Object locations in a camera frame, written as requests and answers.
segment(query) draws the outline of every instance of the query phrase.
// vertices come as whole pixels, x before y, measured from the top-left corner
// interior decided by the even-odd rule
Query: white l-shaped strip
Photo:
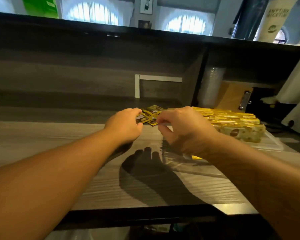
[[[182,77],[173,77],[173,76],[151,76],[151,75],[134,75],[134,84],[135,84],[135,98],[140,98],[140,80],[152,80],[152,81],[165,81],[165,82],[178,82],[182,83]]]

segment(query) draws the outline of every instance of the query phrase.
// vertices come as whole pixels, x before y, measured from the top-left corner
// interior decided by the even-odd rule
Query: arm
[[[190,107],[163,111],[158,129],[181,152],[215,165],[282,239],[300,239],[300,168],[217,132]]]
[[[88,137],[0,168],[0,239],[43,239],[106,159],[142,130],[140,109],[116,113]]]

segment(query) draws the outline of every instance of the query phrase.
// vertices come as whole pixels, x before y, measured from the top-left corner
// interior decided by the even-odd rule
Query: wooden countertop
[[[0,121],[0,166],[103,127],[104,124]],[[300,166],[300,153],[286,145],[282,152],[264,152]],[[72,210],[210,204],[221,210],[226,206],[237,208],[230,211],[232,214],[256,213],[214,166],[191,162],[192,173],[185,173],[169,163],[171,157],[180,156],[168,147],[157,127],[145,125],[127,152],[104,165]]]

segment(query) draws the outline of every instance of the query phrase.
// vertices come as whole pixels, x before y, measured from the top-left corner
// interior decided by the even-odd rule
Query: white machine
[[[296,104],[282,124],[300,133],[300,60],[276,96],[280,103]]]

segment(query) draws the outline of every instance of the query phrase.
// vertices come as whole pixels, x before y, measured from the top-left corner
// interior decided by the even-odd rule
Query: stack of yellow packets
[[[217,131],[241,141],[259,143],[266,127],[252,113],[235,113],[231,110],[192,107],[204,116]]]
[[[157,105],[152,105],[148,108],[142,109],[142,113],[136,117],[136,123],[145,123],[155,126],[157,125],[157,117],[158,115],[165,110]]]

